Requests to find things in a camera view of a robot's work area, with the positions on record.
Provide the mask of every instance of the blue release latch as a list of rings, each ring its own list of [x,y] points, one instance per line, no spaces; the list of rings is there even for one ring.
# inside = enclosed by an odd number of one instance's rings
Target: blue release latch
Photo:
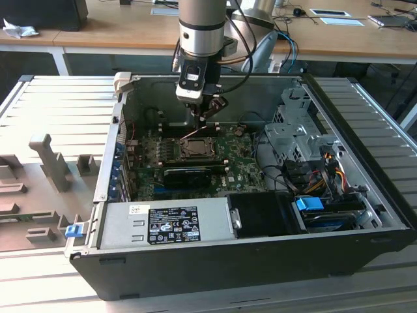
[[[297,201],[295,201],[297,204],[299,211],[311,211],[311,210],[323,210],[323,204],[321,203],[320,198],[317,197],[305,197],[300,198]]]
[[[67,226],[65,230],[65,237],[66,238],[83,237],[83,226],[77,225],[77,224]]]

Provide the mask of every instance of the warning label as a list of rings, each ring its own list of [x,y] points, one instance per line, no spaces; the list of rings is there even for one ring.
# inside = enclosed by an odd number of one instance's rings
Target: warning label
[[[151,245],[201,240],[197,207],[150,209],[148,225]]]

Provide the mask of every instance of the white plastic latch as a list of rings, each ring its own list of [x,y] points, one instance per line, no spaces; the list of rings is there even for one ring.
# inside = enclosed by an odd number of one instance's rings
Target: white plastic latch
[[[124,85],[130,83],[130,78],[132,77],[131,72],[119,72],[116,73],[113,84],[115,86],[115,93],[121,93],[121,89]]]

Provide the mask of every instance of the green circuit board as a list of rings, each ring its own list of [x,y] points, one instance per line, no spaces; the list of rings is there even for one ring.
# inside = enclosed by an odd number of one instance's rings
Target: green circuit board
[[[166,190],[163,184],[164,171],[169,167],[160,167],[162,158],[181,158],[180,141],[164,139],[169,142],[169,150],[161,156],[161,139],[157,135],[144,136],[141,139],[142,164],[134,166],[133,184],[136,187],[136,201],[175,200],[224,197],[230,192],[265,191],[266,185],[252,157],[252,140],[250,135],[236,136],[235,127],[222,130],[218,137],[205,138],[213,146],[213,160],[228,160],[227,173],[213,174],[207,188],[195,190]]]

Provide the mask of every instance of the motherboard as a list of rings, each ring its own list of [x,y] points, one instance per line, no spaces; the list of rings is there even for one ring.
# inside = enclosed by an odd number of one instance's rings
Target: motherboard
[[[266,191],[253,158],[253,140],[242,127],[217,127],[210,136],[178,138],[149,130],[132,146],[133,200],[224,197]]]

